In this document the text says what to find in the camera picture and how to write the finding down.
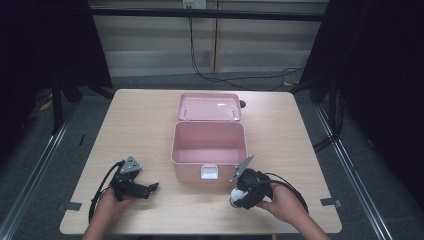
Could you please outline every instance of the hand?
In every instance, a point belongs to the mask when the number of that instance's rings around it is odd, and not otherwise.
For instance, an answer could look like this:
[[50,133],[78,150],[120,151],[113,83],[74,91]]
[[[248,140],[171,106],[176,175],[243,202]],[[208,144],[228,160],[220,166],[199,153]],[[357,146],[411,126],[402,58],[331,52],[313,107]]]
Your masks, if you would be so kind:
[[305,239],[330,239],[321,227],[309,216],[300,201],[289,189],[271,183],[272,202],[261,201],[256,206],[270,212],[277,219],[291,224]]
[[114,223],[121,212],[132,204],[135,198],[126,197],[118,201],[112,188],[102,193],[94,211],[90,225],[84,233],[83,239],[103,239],[109,226]]

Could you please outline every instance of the open storage box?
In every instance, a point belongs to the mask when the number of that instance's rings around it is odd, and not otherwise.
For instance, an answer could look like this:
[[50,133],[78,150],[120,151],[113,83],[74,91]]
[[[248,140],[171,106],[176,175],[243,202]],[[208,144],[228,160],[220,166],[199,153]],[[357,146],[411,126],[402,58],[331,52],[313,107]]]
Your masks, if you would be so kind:
[[172,147],[180,182],[230,183],[247,157],[240,102],[235,94],[181,96]]

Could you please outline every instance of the box latch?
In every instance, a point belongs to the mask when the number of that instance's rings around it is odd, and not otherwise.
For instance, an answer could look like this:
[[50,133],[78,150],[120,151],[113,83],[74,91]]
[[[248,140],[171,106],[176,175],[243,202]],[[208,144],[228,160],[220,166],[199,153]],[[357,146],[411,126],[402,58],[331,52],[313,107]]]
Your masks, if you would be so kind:
[[203,164],[200,169],[201,179],[218,179],[218,166],[215,164]]

